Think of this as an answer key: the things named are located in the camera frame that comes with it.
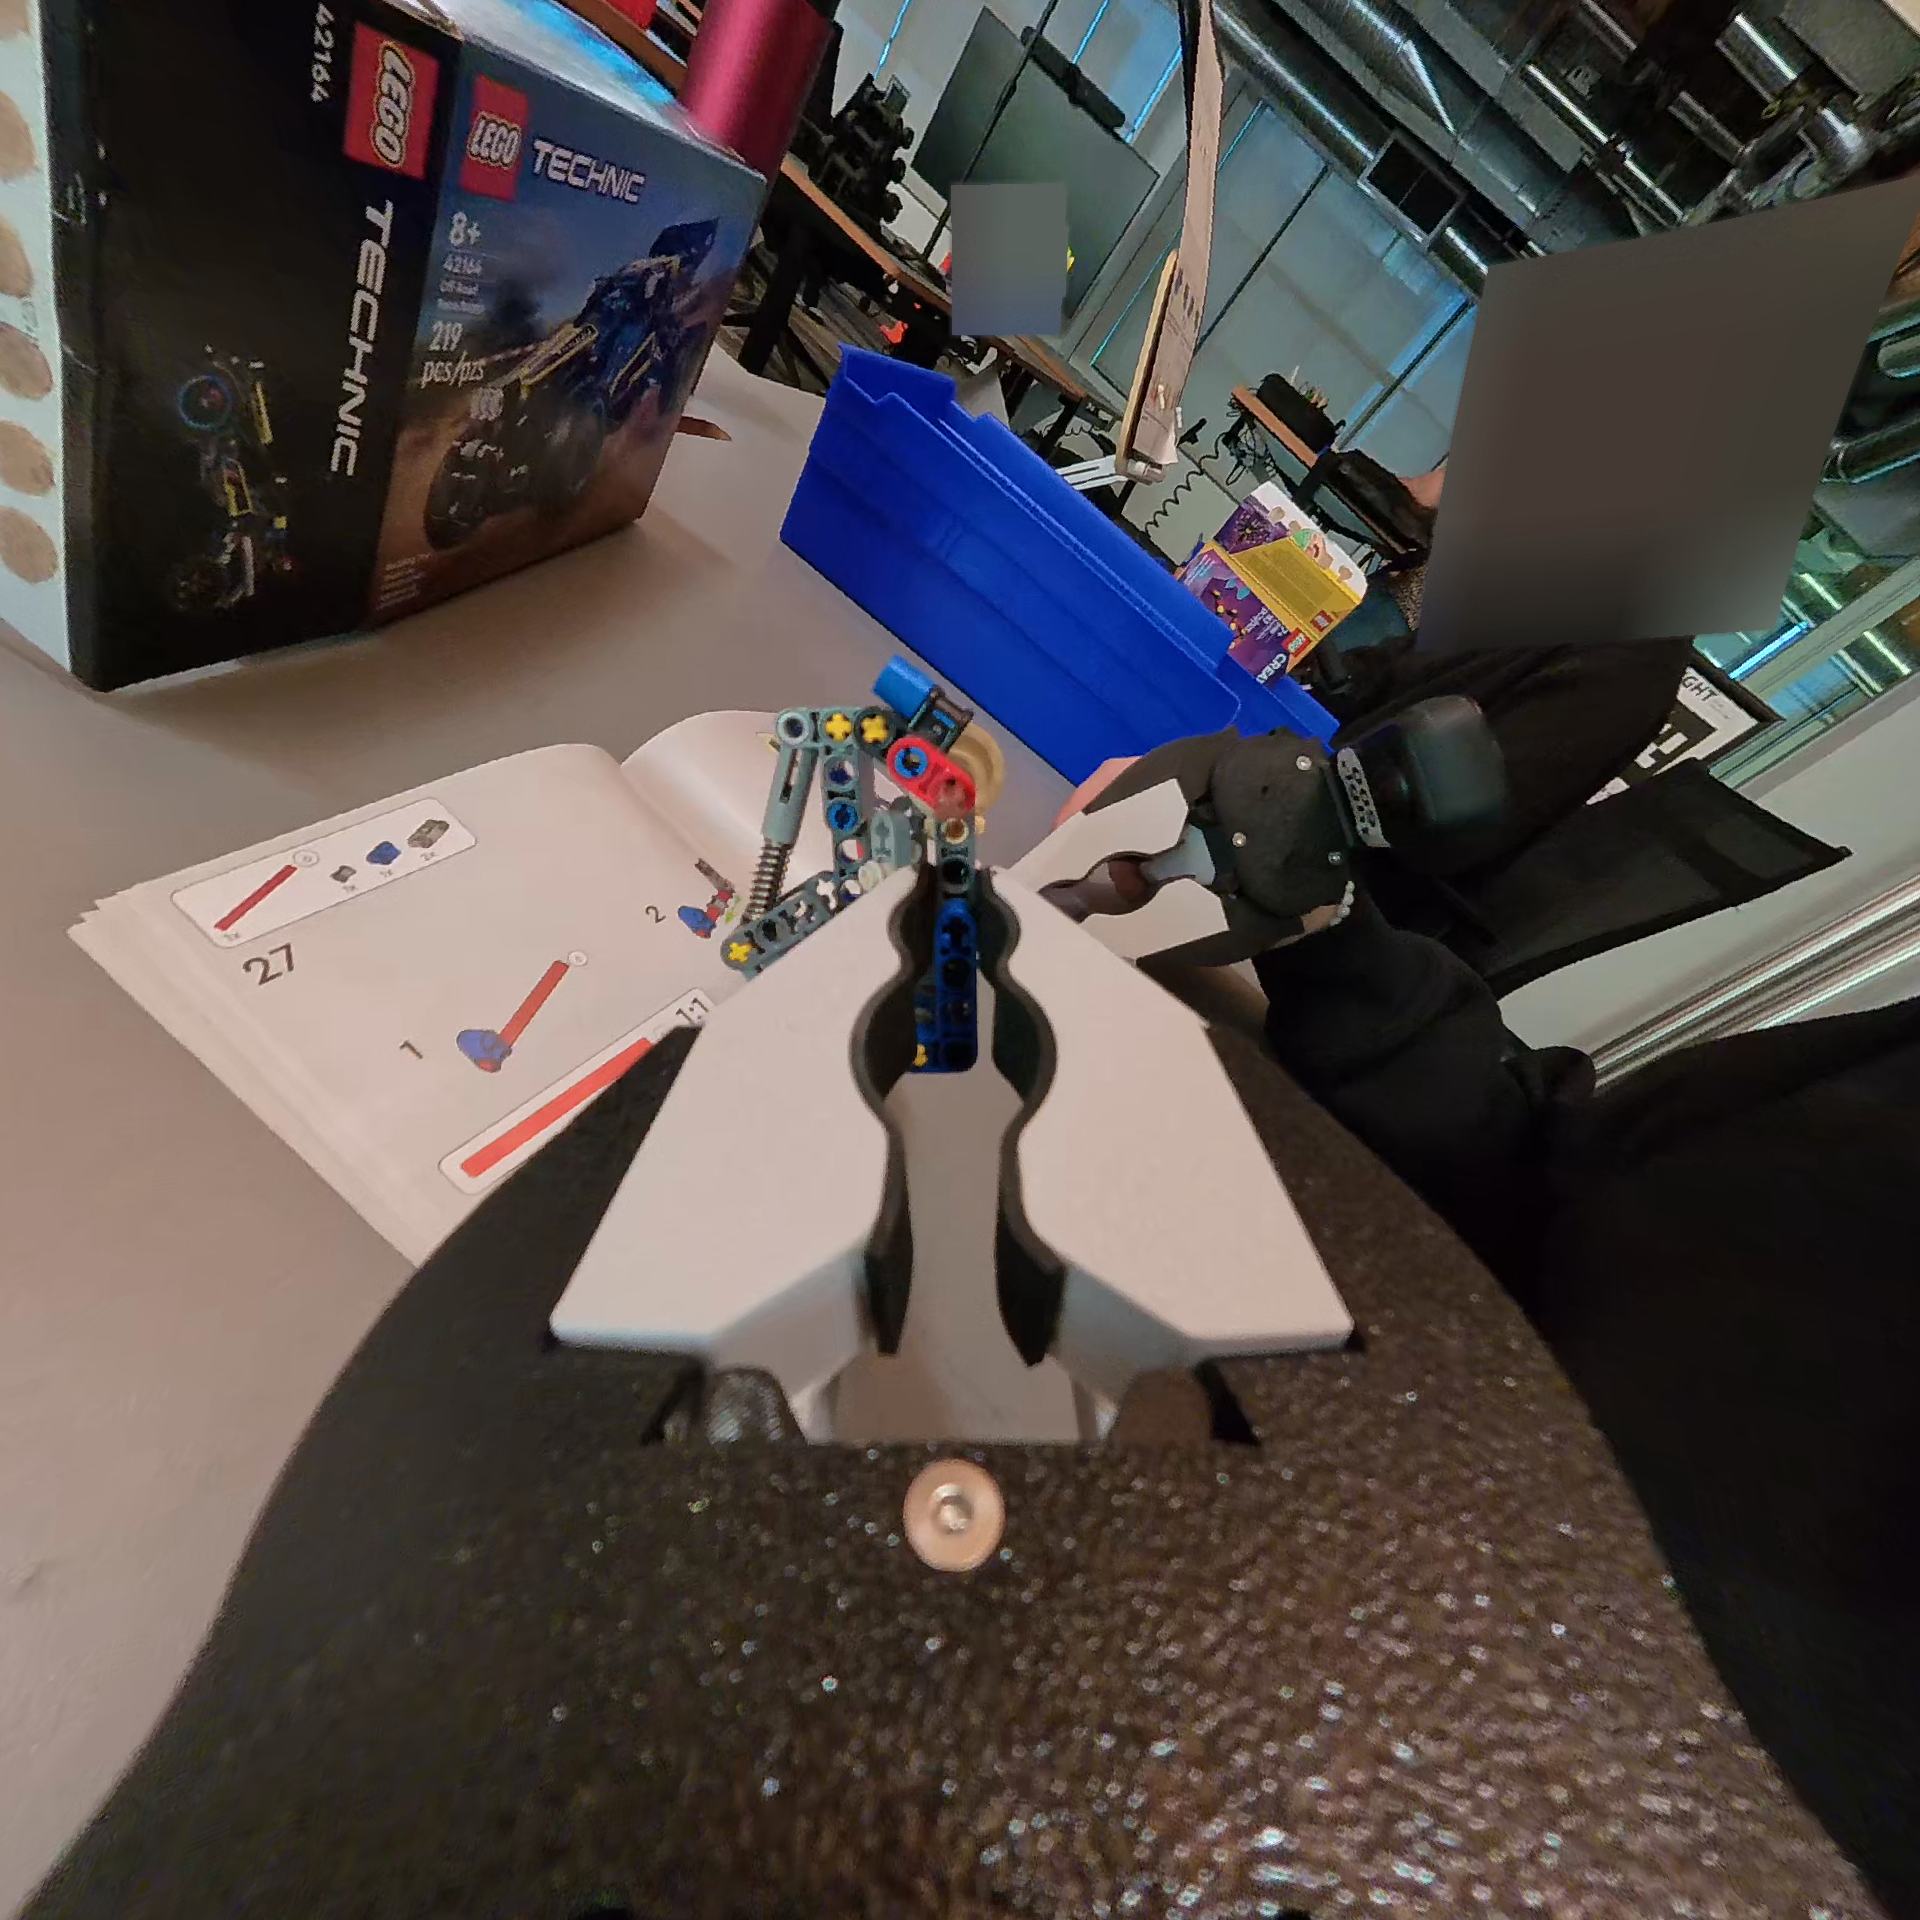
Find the silver metal rail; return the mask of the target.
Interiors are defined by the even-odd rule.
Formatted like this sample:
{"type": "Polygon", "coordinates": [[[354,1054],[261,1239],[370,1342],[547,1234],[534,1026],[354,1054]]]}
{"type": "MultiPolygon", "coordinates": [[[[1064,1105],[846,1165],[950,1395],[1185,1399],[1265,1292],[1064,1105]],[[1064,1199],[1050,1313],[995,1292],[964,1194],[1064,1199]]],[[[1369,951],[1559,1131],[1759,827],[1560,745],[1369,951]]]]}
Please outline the silver metal rail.
{"type": "Polygon", "coordinates": [[[1917,981],[1917,874],[1596,1045],[1596,1086],[1689,1045],[1866,1010],[1917,981]]]}

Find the black computer monitor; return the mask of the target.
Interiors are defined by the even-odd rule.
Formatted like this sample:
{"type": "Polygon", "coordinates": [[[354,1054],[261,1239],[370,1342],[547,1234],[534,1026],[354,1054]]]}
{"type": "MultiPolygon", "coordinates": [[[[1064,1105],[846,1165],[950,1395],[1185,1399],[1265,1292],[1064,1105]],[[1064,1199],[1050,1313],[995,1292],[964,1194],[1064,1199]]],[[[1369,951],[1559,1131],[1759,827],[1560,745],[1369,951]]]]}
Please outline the black computer monitor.
{"type": "Polygon", "coordinates": [[[1160,182],[1160,171],[1120,136],[1117,107],[1047,43],[1014,32],[988,7],[925,123],[912,171],[947,198],[953,182],[1057,182],[1067,221],[1071,313],[1160,182]]]}

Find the wooden desk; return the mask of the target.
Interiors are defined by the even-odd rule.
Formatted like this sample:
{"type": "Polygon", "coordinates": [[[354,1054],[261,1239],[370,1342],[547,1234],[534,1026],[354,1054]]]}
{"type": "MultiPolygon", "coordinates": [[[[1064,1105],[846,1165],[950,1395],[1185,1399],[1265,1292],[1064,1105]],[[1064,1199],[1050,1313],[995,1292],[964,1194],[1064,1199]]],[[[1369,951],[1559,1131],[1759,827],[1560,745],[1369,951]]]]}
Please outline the wooden desk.
{"type": "Polygon", "coordinates": [[[921,268],[907,266],[885,242],[857,227],[803,171],[797,158],[780,160],[780,178],[771,181],[762,210],[762,232],[771,242],[771,268],[762,301],[751,311],[727,313],[727,325],[743,325],[738,367],[751,376],[767,374],[780,350],[803,280],[821,274],[858,293],[867,293],[882,311],[906,328],[901,344],[888,357],[937,369],[953,344],[980,344],[1007,364],[1003,400],[1019,405],[1024,391],[1047,388],[1057,397],[1057,412],[1029,443],[1050,458],[1067,428],[1089,410],[1089,391],[1071,374],[1067,360],[1031,333],[980,333],[960,337],[953,330],[953,303],[921,268]]]}

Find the black lego set box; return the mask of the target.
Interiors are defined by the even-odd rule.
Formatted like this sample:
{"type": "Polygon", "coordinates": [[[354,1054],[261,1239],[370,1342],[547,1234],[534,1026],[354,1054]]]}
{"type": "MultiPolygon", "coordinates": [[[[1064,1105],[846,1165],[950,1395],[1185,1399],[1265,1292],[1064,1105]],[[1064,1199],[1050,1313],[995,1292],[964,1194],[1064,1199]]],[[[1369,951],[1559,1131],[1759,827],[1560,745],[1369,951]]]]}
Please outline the black lego set box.
{"type": "Polygon", "coordinates": [[[67,676],[358,634],[635,524],[764,181],[566,3],[38,3],[67,676]]]}

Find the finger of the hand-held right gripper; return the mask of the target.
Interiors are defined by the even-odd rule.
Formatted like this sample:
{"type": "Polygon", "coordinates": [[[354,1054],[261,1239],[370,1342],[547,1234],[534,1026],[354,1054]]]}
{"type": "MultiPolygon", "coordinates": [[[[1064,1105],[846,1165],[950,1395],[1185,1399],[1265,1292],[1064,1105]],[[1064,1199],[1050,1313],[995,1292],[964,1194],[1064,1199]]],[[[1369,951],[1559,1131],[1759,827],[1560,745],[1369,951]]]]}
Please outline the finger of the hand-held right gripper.
{"type": "Polygon", "coordinates": [[[1056,830],[1034,854],[1024,854],[1010,874],[1037,898],[1057,905],[1073,926],[1141,963],[1146,956],[1183,956],[1187,963],[1244,963],[1247,943],[1229,926],[1229,903],[1215,889],[1219,864],[1205,833],[1205,883],[1175,885],[1094,885],[1087,869],[1096,859],[1094,824],[1056,830]]]}
{"type": "Polygon", "coordinates": [[[1089,817],[1094,885],[1175,885],[1205,883],[1205,833],[1196,827],[1187,793],[1179,780],[1122,786],[1122,770],[1100,770],[1083,780],[1083,817],[1089,817]]]}

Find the hanging tan board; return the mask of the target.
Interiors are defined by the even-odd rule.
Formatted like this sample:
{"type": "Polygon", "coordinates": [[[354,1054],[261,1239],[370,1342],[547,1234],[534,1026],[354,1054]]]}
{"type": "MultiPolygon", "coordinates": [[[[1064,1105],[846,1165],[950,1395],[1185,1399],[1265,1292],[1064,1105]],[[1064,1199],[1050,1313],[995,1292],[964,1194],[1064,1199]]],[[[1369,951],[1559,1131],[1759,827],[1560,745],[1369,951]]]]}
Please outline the hanging tan board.
{"type": "Polygon", "coordinates": [[[1183,25],[1183,99],[1187,123],[1183,228],[1175,250],[1161,261],[1135,376],[1120,418],[1115,465],[1117,478],[1125,484],[1156,484],[1179,455],[1183,397],[1197,352],[1212,280],[1226,73],[1215,7],[1179,3],[1175,16],[1183,25]]]}

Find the magenta cylinder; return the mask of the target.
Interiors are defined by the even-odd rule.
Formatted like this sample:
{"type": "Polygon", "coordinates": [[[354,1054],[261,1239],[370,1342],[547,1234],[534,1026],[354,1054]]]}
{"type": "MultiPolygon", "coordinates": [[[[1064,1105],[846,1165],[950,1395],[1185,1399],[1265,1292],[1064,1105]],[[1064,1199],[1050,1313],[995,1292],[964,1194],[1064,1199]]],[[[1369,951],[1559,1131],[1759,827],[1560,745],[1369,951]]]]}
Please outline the magenta cylinder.
{"type": "Polygon", "coordinates": [[[681,111],[764,181],[780,175],[835,25],[835,3],[702,3],[681,111]]]}

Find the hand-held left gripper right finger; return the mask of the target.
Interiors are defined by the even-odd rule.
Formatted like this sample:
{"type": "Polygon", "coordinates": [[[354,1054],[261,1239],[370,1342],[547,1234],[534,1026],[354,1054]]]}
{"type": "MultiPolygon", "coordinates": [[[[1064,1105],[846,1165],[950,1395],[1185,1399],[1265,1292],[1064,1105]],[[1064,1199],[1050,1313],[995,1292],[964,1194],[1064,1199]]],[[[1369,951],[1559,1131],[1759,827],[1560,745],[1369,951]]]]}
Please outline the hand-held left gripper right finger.
{"type": "Polygon", "coordinates": [[[1200,1016],[1024,883],[980,921],[1000,1142],[995,1298],[1100,1439],[1148,1373],[1346,1348],[1346,1310],[1200,1016]]]}

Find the person's black clothing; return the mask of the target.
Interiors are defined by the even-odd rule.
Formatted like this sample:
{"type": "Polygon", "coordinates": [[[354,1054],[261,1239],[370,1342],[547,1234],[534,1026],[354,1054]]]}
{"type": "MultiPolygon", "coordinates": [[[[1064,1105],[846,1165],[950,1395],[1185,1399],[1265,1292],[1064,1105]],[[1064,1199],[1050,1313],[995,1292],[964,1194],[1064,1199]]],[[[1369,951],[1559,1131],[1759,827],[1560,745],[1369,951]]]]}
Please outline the person's black clothing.
{"type": "MultiPolygon", "coordinates": [[[[1473,698],[1513,803],[1370,905],[1501,975],[1599,956],[1827,855],[1701,770],[1591,803],[1689,640],[1359,650],[1346,731],[1473,698]]],[[[1917,1917],[1917,1000],[1690,1045],[1560,1120],[1513,1204],[1436,1213],[1522,1303],[1652,1523],[1751,1729],[1891,1917],[1917,1917]]]]}

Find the lego instruction booklet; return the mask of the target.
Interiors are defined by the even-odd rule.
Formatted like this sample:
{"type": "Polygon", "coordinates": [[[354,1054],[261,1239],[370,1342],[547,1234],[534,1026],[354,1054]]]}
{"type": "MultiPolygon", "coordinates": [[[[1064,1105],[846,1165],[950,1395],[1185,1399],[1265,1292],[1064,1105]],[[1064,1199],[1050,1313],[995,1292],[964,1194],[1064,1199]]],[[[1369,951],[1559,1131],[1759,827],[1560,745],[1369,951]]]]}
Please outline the lego instruction booklet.
{"type": "Polygon", "coordinates": [[[116,893],[76,947],[423,1262],[743,988],[778,721],[498,757],[116,893]]]}

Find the blue plastic bin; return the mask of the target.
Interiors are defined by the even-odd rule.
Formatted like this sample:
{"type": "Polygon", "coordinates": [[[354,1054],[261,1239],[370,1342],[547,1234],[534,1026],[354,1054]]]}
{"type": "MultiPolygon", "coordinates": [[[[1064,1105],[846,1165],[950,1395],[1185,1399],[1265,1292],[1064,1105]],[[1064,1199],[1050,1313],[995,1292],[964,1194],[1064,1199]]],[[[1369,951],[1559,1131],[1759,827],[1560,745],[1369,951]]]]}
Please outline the blue plastic bin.
{"type": "Polygon", "coordinates": [[[1067,780],[1187,735],[1339,729],[944,374],[841,352],[780,540],[1067,780]]]}

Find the multicoloured lego assembly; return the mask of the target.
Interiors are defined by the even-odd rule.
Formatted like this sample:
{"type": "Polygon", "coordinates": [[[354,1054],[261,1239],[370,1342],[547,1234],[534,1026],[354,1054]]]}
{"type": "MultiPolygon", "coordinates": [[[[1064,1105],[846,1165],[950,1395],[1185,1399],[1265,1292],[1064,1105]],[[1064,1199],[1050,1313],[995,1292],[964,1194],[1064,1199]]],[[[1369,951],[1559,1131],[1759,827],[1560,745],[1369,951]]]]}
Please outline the multicoloured lego assembly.
{"type": "Polygon", "coordinates": [[[1003,791],[1003,754],[974,721],[906,658],[882,665],[863,707],[783,710],[755,883],[726,936],[726,967],[755,981],[885,880],[927,869],[913,1073],[929,1076],[977,1066],[977,842],[1003,791]]]}

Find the purple yellow toy box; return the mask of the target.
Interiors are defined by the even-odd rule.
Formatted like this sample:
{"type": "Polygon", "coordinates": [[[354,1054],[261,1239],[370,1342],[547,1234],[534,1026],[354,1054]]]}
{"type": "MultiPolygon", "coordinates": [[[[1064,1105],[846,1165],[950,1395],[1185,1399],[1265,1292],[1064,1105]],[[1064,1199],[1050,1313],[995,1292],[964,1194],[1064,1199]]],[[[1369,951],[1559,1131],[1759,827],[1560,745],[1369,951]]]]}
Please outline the purple yellow toy box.
{"type": "Polygon", "coordinates": [[[1280,484],[1261,484],[1175,577],[1232,634],[1233,659],[1261,686],[1286,678],[1359,612],[1369,577],[1280,484]]]}

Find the white panel with tan dots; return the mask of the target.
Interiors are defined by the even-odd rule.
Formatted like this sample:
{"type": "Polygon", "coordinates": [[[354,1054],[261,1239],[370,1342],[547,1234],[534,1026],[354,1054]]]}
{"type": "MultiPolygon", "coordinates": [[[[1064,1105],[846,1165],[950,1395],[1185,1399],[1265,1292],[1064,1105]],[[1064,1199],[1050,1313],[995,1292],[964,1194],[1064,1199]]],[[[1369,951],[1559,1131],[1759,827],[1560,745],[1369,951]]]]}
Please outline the white panel with tan dots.
{"type": "Polygon", "coordinates": [[[42,7],[3,3],[3,638],[71,665],[54,150],[42,7]]]}

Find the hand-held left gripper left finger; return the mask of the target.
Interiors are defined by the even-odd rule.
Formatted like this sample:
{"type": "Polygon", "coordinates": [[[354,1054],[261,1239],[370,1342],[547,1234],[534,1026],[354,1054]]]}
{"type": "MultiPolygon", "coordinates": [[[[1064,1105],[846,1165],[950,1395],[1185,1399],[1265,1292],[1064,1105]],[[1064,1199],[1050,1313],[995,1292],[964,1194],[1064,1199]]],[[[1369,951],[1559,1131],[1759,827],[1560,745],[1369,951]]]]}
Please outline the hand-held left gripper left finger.
{"type": "Polygon", "coordinates": [[[894,1351],[912,1292],[906,1142],[921,873],[790,947],[692,1038],[547,1317],[570,1348],[764,1373],[812,1444],[839,1375],[894,1351]]]}

